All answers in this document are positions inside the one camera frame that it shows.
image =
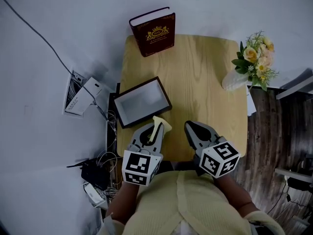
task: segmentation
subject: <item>gold emblem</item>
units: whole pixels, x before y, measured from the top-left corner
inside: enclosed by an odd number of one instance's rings
[[[161,26],[153,28],[152,32],[148,31],[148,35],[146,36],[147,41],[168,34],[169,33],[168,30],[169,29],[166,28],[166,26],[164,26],[163,28]]]

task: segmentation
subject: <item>sleeve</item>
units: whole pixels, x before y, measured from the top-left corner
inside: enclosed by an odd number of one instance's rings
[[[107,218],[103,220],[104,222],[97,235],[122,235],[125,225],[111,218],[107,220]]]
[[[263,226],[271,231],[273,235],[285,235],[281,226],[263,211],[254,211],[244,217],[252,226],[251,229],[262,230],[258,227]]]

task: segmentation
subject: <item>wall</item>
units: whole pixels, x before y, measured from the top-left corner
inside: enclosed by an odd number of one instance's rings
[[[108,90],[120,79],[128,20],[170,6],[176,33],[244,41],[263,30],[274,41],[279,87],[312,67],[313,0],[9,0],[65,63]],[[96,213],[66,165],[105,146],[93,107],[61,114],[68,74],[47,45],[0,1],[0,221],[11,235],[88,234]]]

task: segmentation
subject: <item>book cover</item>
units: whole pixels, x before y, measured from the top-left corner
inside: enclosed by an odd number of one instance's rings
[[[130,26],[134,37],[137,41],[141,55],[144,57],[174,46],[175,13],[136,26],[131,25],[132,20],[159,10],[154,10],[130,19]]]

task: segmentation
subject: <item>white vase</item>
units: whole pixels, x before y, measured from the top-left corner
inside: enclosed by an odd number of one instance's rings
[[[235,70],[229,72],[222,81],[222,87],[226,91],[233,91],[248,81],[248,73],[239,74]]]

